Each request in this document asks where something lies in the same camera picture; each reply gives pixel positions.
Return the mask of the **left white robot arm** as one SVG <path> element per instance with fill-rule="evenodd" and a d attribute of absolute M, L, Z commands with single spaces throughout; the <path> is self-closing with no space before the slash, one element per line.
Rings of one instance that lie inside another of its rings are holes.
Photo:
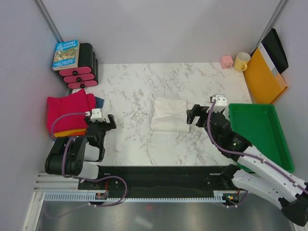
<path fill-rule="evenodd" d="M 104 139 L 106 133 L 116 128 L 114 115 L 109 114 L 106 122 L 100 115 L 86 112 L 85 122 L 88 127 L 83 136 L 56 138 L 45 161 L 45 172 L 50 175 L 88 180 L 95 189 L 105 185 L 105 176 L 99 173 L 99 166 L 104 158 Z"/>

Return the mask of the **white t shirt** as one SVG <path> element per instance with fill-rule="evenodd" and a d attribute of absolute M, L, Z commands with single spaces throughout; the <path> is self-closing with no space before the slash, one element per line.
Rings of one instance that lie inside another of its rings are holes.
<path fill-rule="evenodd" d="M 161 132 L 189 132 L 186 110 L 186 100 L 158 97 L 154 100 L 150 128 Z"/>

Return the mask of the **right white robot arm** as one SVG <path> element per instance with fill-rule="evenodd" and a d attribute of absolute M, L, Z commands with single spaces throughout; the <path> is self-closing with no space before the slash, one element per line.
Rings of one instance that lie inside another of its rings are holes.
<path fill-rule="evenodd" d="M 234 186 L 251 192 L 277 206 L 292 223 L 304 227 L 308 222 L 308 183 L 284 170 L 267 158 L 250 141 L 231 129 L 223 114 L 223 106 L 194 105 L 187 110 L 187 124 L 196 117 L 196 126 L 204 128 L 211 142 L 221 154 L 252 170 L 253 176 L 230 164 L 220 177 L 221 186 Z"/>

